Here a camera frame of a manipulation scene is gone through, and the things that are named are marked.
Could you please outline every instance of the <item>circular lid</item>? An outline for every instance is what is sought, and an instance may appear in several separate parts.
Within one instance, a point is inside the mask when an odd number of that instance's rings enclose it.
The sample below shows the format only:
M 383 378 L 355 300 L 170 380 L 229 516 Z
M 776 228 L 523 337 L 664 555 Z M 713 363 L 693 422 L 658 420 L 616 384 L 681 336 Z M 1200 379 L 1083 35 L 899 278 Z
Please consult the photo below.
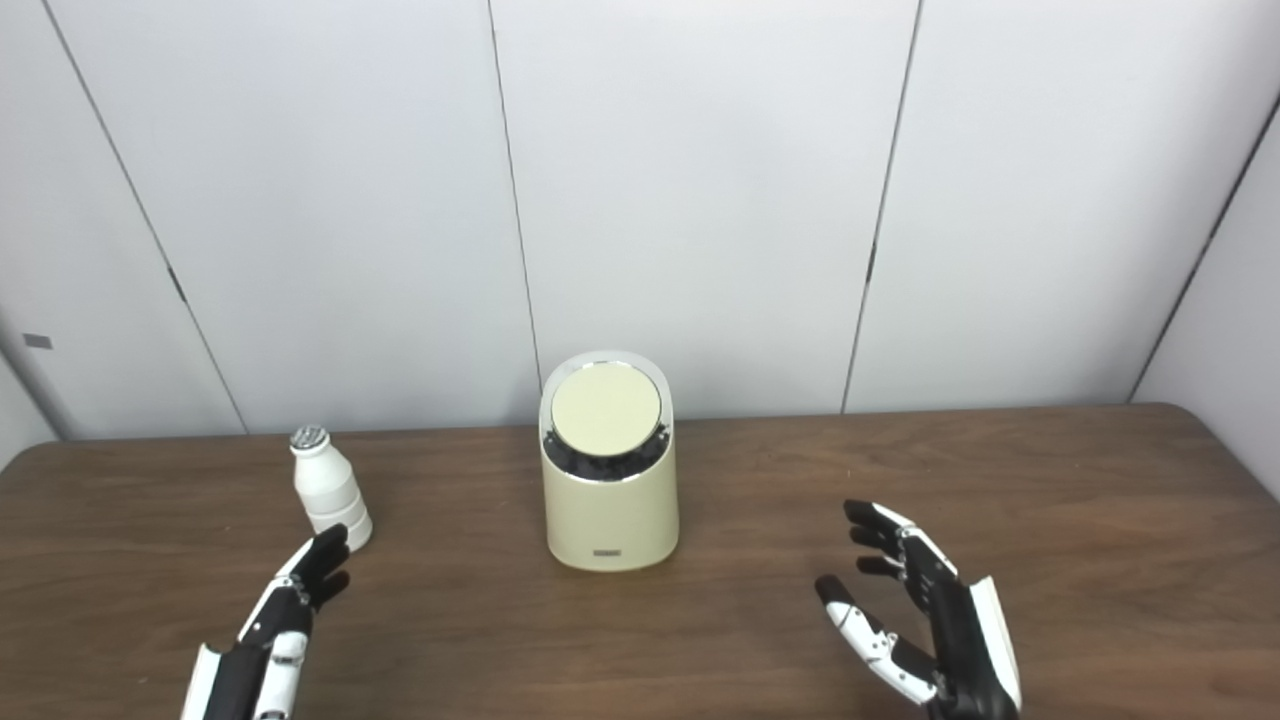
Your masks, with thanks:
M 573 450 L 611 457 L 649 439 L 660 410 L 649 375 L 621 363 L 596 363 L 575 370 L 556 389 L 552 425 Z
M 311 450 L 326 442 L 329 442 L 329 433 L 320 425 L 302 425 L 289 438 L 289 446 L 293 450 Z

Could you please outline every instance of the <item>small gray label on wall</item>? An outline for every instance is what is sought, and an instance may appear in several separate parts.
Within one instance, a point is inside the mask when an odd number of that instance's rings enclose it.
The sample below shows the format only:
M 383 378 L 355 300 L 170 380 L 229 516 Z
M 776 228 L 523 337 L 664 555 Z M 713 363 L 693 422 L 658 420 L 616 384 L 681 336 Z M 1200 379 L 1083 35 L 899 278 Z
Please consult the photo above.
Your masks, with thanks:
M 22 341 L 27 343 L 27 347 L 38 347 L 40 350 L 54 348 L 54 338 L 46 334 L 22 333 Z

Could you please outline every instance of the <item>plastic bottle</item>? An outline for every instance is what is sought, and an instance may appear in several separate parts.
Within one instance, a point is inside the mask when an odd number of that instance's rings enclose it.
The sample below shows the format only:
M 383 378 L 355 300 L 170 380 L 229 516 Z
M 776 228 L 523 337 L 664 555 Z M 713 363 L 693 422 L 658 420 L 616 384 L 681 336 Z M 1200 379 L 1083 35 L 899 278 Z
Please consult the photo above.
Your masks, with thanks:
M 289 450 L 297 457 L 293 489 L 298 491 L 315 532 L 343 523 L 351 551 L 364 547 L 374 534 L 374 520 L 360 495 L 351 461 L 329 442 L 328 430 L 320 425 L 298 428 L 289 438 Z

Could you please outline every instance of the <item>wooden table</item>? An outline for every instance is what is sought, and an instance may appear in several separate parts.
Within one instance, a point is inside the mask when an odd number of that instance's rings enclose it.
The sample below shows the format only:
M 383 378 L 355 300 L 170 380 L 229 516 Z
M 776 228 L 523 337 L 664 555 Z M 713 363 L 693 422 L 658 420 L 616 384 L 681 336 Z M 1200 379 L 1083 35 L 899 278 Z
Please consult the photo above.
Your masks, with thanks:
M 375 520 L 317 621 L 297 715 L 920 719 L 813 579 L 859 577 L 841 500 L 998 582 L 1029 719 L 1280 717 L 1280 507 L 1164 405 L 678 427 L 684 536 L 593 575 L 543 539 L 531 428 L 340 434 Z M 174 719 L 308 534 L 282 437 L 45 445 L 0 474 L 0 716 Z

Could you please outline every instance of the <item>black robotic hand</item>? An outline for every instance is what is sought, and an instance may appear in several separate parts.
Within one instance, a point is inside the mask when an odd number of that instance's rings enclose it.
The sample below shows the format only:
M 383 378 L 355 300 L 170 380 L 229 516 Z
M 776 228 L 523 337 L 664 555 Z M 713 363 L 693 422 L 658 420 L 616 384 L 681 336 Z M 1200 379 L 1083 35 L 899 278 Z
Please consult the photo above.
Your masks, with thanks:
M 347 587 L 338 568 L 349 555 L 342 524 L 300 547 L 266 584 L 232 650 L 201 646 L 182 720 L 288 720 L 312 620 Z
M 858 569 L 905 585 L 929 618 L 938 656 L 886 630 L 844 583 L 823 575 L 815 588 L 840 634 L 873 673 L 924 706 L 932 720 L 1016 720 L 1018 662 L 995 582 L 964 584 L 929 536 L 887 507 L 847 500 L 845 515 L 854 524 L 849 534 L 855 543 L 884 553 L 859 557 Z

